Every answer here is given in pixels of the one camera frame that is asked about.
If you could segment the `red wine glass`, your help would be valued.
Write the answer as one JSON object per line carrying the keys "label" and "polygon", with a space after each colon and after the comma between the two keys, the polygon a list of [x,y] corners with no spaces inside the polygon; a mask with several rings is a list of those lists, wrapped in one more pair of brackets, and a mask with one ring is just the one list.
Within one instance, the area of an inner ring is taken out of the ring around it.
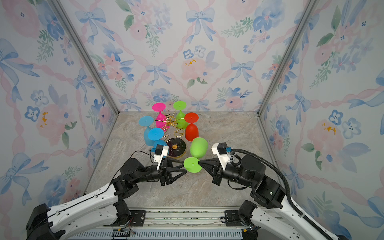
{"label": "red wine glass", "polygon": [[195,123],[199,120],[199,116],[196,113],[188,113],[185,115],[184,120],[188,123],[186,127],[185,136],[189,142],[192,142],[195,138],[199,137],[199,129]]}

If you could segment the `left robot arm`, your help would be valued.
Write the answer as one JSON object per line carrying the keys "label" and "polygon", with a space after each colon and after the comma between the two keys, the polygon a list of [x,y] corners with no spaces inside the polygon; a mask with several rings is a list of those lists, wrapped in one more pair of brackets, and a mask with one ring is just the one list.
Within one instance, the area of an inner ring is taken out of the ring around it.
{"label": "left robot arm", "polygon": [[170,185],[187,173],[181,161],[164,158],[158,165],[145,167],[135,158],[128,159],[120,175],[103,187],[70,202],[34,208],[26,225],[28,240],[64,240],[101,226],[128,225],[133,215],[126,199],[139,190],[138,183],[159,182]]}

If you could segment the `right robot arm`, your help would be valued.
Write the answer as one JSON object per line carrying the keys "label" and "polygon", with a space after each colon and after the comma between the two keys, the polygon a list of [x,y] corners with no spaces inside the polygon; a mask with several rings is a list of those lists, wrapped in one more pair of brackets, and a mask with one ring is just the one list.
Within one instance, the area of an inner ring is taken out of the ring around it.
{"label": "right robot arm", "polygon": [[252,201],[239,208],[240,222],[245,227],[265,229],[283,240],[345,240],[321,226],[292,199],[285,176],[270,162],[247,152],[241,163],[223,166],[220,158],[199,161],[215,185],[223,179],[251,190]]}

